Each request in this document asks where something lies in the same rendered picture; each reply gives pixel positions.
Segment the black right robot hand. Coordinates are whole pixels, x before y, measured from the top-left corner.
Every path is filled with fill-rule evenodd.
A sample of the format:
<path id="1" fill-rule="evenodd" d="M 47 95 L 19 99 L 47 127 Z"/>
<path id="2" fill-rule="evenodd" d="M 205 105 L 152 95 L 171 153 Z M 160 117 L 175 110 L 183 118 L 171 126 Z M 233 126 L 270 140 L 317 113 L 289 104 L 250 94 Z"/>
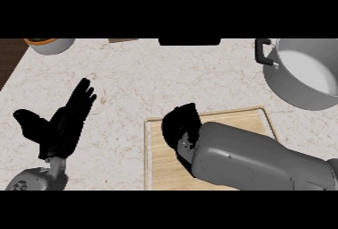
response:
<path id="1" fill-rule="evenodd" d="M 194 144 L 199 138 L 202 123 L 194 103 L 177 106 L 163 116 L 160 123 L 162 137 L 175 151 L 177 160 L 187 173 L 191 173 Z"/>

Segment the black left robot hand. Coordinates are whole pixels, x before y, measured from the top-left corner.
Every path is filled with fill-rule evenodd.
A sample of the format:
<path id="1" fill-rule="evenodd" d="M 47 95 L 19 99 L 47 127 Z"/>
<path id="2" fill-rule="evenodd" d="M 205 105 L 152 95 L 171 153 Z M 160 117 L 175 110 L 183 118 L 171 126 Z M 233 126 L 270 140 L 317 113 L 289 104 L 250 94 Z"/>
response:
<path id="1" fill-rule="evenodd" d="M 19 109 L 13 117 L 23 137 L 39 145 L 38 158 L 66 158 L 78 144 L 81 129 L 95 100 L 90 80 L 82 78 L 72 90 L 67 103 L 56 110 L 50 120 L 32 111 Z"/>

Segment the pale wooden tray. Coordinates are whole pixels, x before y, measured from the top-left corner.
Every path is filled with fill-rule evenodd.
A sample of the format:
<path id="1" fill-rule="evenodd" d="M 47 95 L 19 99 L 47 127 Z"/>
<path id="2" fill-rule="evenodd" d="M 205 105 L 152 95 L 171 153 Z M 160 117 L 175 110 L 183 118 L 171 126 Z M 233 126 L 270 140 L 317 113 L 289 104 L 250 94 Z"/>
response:
<path id="1" fill-rule="evenodd" d="M 278 139 L 262 106 L 202 113 L 199 117 L 203 123 L 224 123 L 267 135 L 274 140 Z M 144 189 L 147 191 L 233 191 L 231 187 L 216 186 L 190 176 L 178 162 L 174 150 L 163 141 L 160 121 L 160 118 L 144 120 Z"/>

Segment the grey metal pot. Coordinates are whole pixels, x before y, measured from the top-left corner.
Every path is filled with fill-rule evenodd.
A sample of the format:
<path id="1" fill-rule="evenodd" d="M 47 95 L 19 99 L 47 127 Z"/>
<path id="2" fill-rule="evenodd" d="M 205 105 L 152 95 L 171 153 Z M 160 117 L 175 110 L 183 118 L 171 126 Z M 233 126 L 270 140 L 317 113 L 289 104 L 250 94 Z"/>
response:
<path id="1" fill-rule="evenodd" d="M 338 38 L 277 38 L 264 55 L 270 44 L 255 39 L 255 60 L 278 98 L 309 111 L 338 105 Z"/>

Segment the grey bowl with orange rim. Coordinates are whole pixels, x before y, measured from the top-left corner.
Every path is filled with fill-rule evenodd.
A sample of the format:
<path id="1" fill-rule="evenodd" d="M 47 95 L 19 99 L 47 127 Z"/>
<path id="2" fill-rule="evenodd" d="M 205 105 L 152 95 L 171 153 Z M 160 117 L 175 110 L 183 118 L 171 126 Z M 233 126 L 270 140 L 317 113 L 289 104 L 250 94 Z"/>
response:
<path id="1" fill-rule="evenodd" d="M 39 40 L 23 39 L 32 50 L 41 55 L 56 55 L 69 49 L 73 44 L 73 38 L 48 38 Z"/>

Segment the black flat object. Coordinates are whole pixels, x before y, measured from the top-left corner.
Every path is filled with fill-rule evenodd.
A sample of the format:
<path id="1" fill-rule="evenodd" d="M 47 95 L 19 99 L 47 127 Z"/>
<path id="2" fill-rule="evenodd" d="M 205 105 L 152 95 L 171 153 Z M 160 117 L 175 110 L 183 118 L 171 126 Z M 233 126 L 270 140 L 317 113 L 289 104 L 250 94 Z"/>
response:
<path id="1" fill-rule="evenodd" d="M 216 46 L 219 38 L 159 38 L 160 46 Z"/>

